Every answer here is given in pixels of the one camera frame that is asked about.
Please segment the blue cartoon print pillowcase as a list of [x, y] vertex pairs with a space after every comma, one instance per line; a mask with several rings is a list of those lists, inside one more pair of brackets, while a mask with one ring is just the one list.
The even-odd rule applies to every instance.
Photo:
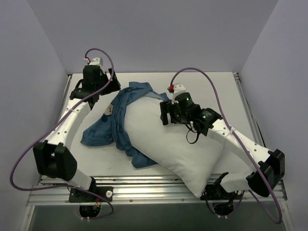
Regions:
[[132, 158], [131, 163], [135, 168], [156, 165], [154, 160], [132, 146], [124, 128], [127, 106], [141, 97], [169, 100], [166, 93], [155, 92], [148, 82], [130, 82], [114, 97], [101, 118], [83, 131], [80, 143], [88, 147], [101, 147], [114, 142], [117, 149]]

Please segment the white pillow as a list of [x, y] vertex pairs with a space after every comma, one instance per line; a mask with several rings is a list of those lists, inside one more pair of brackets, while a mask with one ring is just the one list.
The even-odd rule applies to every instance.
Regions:
[[160, 100], [141, 97], [126, 108], [124, 128], [134, 148], [179, 176], [195, 197], [201, 197], [207, 181], [223, 153], [223, 147], [208, 137], [197, 143], [186, 140], [181, 124], [164, 126]]

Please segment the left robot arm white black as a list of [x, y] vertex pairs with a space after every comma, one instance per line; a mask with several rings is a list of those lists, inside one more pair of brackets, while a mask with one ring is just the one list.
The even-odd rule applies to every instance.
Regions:
[[62, 179], [71, 187], [80, 188], [79, 195], [86, 202], [93, 201], [97, 196], [96, 181], [78, 169], [70, 148], [81, 123], [100, 96], [121, 89], [114, 69], [109, 68], [108, 71], [110, 76], [99, 65], [86, 65], [83, 78], [70, 94], [59, 125], [33, 146], [39, 174]]

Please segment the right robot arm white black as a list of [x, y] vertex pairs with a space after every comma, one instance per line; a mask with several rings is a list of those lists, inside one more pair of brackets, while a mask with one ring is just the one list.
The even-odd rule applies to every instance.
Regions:
[[163, 125], [184, 124], [198, 136], [207, 136], [223, 148], [236, 154], [250, 168], [247, 173], [223, 173], [214, 182], [214, 194], [226, 198], [236, 191], [253, 191], [268, 197], [285, 174], [285, 155], [282, 151], [260, 146], [234, 128], [229, 128], [222, 115], [211, 108], [201, 108], [188, 92], [181, 93], [173, 103], [160, 103]]

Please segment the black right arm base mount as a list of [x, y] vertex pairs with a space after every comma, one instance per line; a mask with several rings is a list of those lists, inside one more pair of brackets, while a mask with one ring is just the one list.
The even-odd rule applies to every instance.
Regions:
[[238, 191], [236, 192], [226, 192], [222, 187], [220, 186], [214, 186], [213, 184], [206, 185], [204, 191], [201, 194], [200, 199], [202, 201], [206, 200], [234, 200], [234, 199], [240, 199], [240, 194]]

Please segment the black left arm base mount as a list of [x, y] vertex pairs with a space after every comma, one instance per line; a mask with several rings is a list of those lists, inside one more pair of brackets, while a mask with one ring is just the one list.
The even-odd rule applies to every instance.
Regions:
[[[99, 195], [108, 202], [111, 202], [113, 200], [113, 191], [114, 188], [111, 186], [102, 186], [102, 187], [97, 187], [94, 194]], [[71, 189], [68, 201], [70, 203], [92, 203], [92, 202], [95, 203], [95, 202], [102, 202], [102, 199], [99, 199], [95, 195], [82, 192], [77, 189]]]

